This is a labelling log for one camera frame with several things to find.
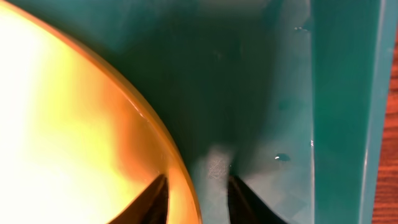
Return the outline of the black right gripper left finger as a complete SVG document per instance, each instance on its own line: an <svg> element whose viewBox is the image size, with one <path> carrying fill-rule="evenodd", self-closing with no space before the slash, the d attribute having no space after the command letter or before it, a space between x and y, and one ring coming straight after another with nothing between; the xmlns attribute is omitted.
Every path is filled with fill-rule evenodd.
<svg viewBox="0 0 398 224"><path fill-rule="evenodd" d="M169 183L161 174L109 224L166 224L168 207Z"/></svg>

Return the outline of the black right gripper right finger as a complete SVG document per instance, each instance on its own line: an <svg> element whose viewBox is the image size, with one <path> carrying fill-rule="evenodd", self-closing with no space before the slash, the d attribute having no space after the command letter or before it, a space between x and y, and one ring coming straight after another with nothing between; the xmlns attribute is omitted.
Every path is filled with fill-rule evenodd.
<svg viewBox="0 0 398 224"><path fill-rule="evenodd" d="M230 224L286 224L238 176L228 177Z"/></svg>

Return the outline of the yellow plate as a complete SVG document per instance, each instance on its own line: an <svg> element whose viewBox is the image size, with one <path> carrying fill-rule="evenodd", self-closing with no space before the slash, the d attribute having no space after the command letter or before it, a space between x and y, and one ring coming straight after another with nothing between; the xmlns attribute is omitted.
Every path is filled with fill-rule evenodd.
<svg viewBox="0 0 398 224"><path fill-rule="evenodd" d="M1 222L110 223L164 174L167 223L201 223L167 128L109 63L1 2Z"/></svg>

